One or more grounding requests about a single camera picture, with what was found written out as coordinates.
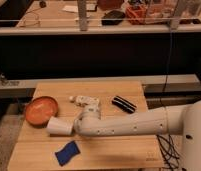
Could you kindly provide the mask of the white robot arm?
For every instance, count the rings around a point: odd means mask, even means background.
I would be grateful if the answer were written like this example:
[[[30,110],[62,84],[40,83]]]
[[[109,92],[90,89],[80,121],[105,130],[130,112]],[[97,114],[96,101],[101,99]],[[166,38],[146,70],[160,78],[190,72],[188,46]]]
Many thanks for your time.
[[[110,119],[102,119],[98,107],[87,105],[75,120],[74,130],[81,136],[97,137],[181,135],[179,171],[201,171],[201,100]]]

